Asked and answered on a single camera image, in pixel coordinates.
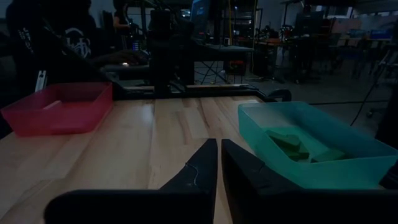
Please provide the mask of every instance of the teal plastic bin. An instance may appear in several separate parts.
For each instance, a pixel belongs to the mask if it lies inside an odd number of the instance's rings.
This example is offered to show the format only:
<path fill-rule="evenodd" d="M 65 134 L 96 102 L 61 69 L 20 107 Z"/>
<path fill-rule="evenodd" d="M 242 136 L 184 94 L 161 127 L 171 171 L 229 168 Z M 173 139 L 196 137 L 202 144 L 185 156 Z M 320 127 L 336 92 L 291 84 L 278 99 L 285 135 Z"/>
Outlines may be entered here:
<path fill-rule="evenodd" d="M 257 157 L 280 175 L 306 189 L 378 189 L 398 152 L 302 102 L 239 105 L 239 132 Z M 353 159 L 295 162 L 266 134 L 297 135 L 310 159 L 330 148 Z"/>

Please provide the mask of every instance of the wooden tabletop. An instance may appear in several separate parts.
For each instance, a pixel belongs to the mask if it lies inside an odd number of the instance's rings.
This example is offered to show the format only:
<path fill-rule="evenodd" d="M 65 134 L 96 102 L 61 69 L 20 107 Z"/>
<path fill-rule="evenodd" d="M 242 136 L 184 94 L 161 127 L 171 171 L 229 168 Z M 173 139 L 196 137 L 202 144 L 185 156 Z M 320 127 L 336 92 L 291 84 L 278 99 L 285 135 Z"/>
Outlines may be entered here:
<path fill-rule="evenodd" d="M 40 223 L 46 204 L 76 189 L 158 189 L 208 138 L 252 152 L 238 105 L 255 96 L 116 101 L 96 131 L 0 140 L 0 223 Z M 231 223 L 218 163 L 215 223 Z"/>

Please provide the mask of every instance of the person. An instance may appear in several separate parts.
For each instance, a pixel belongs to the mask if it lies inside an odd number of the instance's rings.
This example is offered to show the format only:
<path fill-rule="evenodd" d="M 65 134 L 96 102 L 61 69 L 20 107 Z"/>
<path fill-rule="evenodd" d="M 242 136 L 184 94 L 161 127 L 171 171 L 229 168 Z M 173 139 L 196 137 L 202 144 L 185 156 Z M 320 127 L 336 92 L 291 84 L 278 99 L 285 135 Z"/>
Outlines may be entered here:
<path fill-rule="evenodd" d="M 132 51 L 109 54 L 88 11 L 91 0 L 13 0 L 6 11 L 22 96 L 34 92 L 39 71 L 47 84 L 106 82 L 106 64 L 137 64 Z"/>
<path fill-rule="evenodd" d="M 127 16 L 128 3 L 120 2 L 115 4 L 116 12 L 113 17 L 113 27 L 120 37 L 120 49 L 130 49 L 132 43 L 131 23 Z"/>

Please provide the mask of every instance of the wooden table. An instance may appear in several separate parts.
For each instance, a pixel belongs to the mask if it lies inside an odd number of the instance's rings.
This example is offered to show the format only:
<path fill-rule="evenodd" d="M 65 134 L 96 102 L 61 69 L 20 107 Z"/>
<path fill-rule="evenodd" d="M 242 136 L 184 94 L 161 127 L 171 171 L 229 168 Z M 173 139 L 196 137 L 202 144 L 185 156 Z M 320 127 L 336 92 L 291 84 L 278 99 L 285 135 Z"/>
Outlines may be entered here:
<path fill-rule="evenodd" d="M 255 96 L 116 101 L 96 131 L 0 140 L 0 223 L 40 223 L 46 204 L 76 189 L 158 189 L 207 138 L 239 135 L 238 105 Z M 231 223 L 221 162 L 215 223 Z"/>

